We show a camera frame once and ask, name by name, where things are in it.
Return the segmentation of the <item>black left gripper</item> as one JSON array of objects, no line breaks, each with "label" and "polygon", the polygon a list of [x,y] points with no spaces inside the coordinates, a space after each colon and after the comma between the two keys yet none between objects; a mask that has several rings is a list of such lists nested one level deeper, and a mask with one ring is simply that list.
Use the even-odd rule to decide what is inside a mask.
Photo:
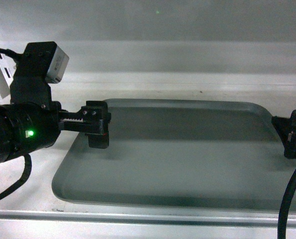
[{"label": "black left gripper", "polygon": [[[55,111],[47,111],[34,103],[3,105],[3,116],[10,126],[10,156],[24,156],[50,147],[60,130]],[[104,101],[87,101],[78,112],[59,111],[60,129],[84,133],[91,148],[109,146],[108,126],[111,113]]]}]

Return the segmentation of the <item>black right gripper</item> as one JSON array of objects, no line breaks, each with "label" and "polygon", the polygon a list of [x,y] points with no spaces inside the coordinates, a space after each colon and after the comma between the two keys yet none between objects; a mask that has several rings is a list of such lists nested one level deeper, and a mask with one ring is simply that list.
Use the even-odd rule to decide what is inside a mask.
[{"label": "black right gripper", "polygon": [[296,159],[296,110],[290,118],[272,117],[271,123],[284,146],[284,156],[287,159]]}]

